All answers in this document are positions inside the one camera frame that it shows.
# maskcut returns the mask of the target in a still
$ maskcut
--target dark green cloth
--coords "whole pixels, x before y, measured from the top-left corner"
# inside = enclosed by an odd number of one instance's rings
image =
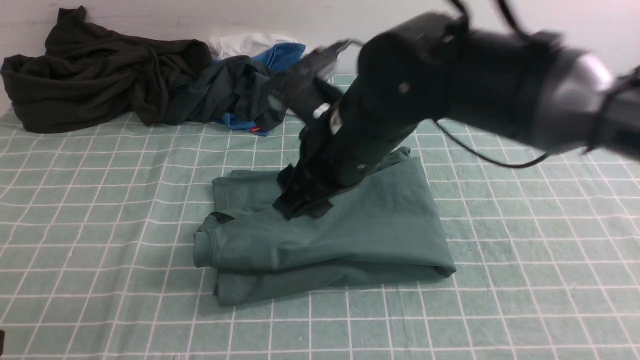
[[[402,147],[320,219],[286,221],[271,204],[277,171],[213,181],[214,208],[195,233],[196,267],[217,269],[232,306],[327,287],[437,281],[456,268],[418,158]]]
[[[201,41],[132,37],[85,18],[83,6],[60,8],[45,55],[4,59],[4,89],[26,131],[75,131],[127,111],[150,126],[164,119],[179,78],[195,79],[213,64]]]

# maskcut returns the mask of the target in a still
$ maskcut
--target wire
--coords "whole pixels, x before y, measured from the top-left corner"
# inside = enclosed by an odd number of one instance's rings
[[[455,6],[458,11],[460,11],[460,13],[462,14],[462,17],[465,20],[469,20],[469,12],[467,11],[467,8],[465,7],[465,5],[462,3],[462,1],[460,0],[449,0],[449,2]]]
[[[507,4],[507,0],[496,0],[498,3],[498,7],[500,8],[500,13],[502,13],[502,17],[507,22],[509,27],[513,30],[519,38],[524,41],[529,41],[530,36],[522,30],[518,21],[515,19],[511,10],[509,9],[509,5]]]
[[[454,143],[458,144],[459,146],[461,146],[463,149],[465,149],[466,151],[472,153],[473,155],[476,155],[478,158],[481,158],[482,160],[485,160],[489,163],[492,163],[494,165],[498,165],[499,167],[505,167],[505,168],[528,168],[528,167],[532,167],[535,166],[539,163],[541,163],[542,161],[545,161],[549,155],[548,154],[542,154],[541,156],[529,161],[528,163],[523,163],[523,164],[505,164],[505,163],[501,163],[497,160],[493,160],[485,155],[480,154],[479,152],[471,149],[469,146],[465,145],[463,142],[461,142],[460,140],[458,140],[455,136],[453,136],[450,132],[448,132],[448,130],[446,130],[444,127],[442,127],[442,125],[438,124],[437,121],[433,121],[434,124],[436,124],[436,126],[445,134],[447,135],[451,141],[453,141]]]
[[[354,38],[348,38],[347,40],[349,40],[353,45],[359,46],[359,47],[363,47],[364,46],[364,41],[362,40],[358,40],[358,39],[354,39]]]

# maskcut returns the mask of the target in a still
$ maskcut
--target white wall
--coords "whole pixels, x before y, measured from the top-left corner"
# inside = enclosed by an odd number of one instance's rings
[[[504,29],[493,0],[467,0],[473,26]],[[523,25],[566,33],[615,72],[640,64],[640,0],[511,0]],[[59,7],[85,5],[90,21],[128,35],[174,40],[249,31],[283,33],[308,45],[366,40],[418,13],[446,10],[444,0],[1,0],[0,57],[44,52]],[[353,72],[355,54],[340,61]],[[9,106],[0,92],[0,111]]]

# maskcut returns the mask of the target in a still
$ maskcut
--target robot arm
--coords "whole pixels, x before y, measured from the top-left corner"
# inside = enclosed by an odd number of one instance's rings
[[[616,79],[559,34],[524,34],[504,9],[512,35],[470,29],[463,11],[425,13],[374,37],[344,95],[317,75],[348,40],[276,77],[271,100],[305,128],[274,207],[286,218],[322,216],[330,197],[356,186],[424,119],[453,119],[549,155],[603,147],[640,160],[638,71]]]

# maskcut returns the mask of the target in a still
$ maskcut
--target folded green shirt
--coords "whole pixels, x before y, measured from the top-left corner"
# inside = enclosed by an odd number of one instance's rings
[[[217,269],[233,306],[340,286],[437,281],[456,271],[418,158],[401,147],[319,219],[289,221],[271,205],[277,171],[213,180],[215,211],[194,234],[196,267]]]

